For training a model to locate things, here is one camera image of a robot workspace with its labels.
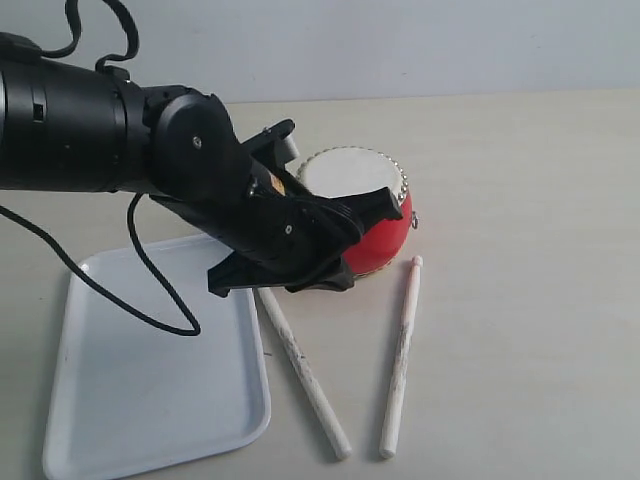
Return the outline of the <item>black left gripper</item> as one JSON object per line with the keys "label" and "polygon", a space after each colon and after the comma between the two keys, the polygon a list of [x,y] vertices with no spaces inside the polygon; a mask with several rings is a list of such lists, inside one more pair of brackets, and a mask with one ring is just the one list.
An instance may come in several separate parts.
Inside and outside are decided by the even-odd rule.
{"label": "black left gripper", "polygon": [[[284,287],[344,292],[355,274],[343,257],[320,264],[320,228],[307,193],[286,169],[272,172],[241,145],[213,95],[171,85],[144,90],[153,199],[231,249],[207,271],[208,291]],[[383,220],[403,219],[388,187],[310,202],[337,218],[347,245]]]}

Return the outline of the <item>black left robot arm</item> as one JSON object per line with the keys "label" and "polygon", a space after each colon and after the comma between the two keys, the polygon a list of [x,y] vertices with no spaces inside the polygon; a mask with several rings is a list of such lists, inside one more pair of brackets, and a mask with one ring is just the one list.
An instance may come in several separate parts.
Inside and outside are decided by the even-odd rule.
{"label": "black left robot arm", "polygon": [[220,99],[180,85],[141,87],[126,73],[47,59],[1,37],[1,186],[5,190],[148,195],[230,254],[208,289],[344,291],[344,253],[378,223],[399,220],[388,188],[316,196],[284,167],[285,120],[240,141]]}

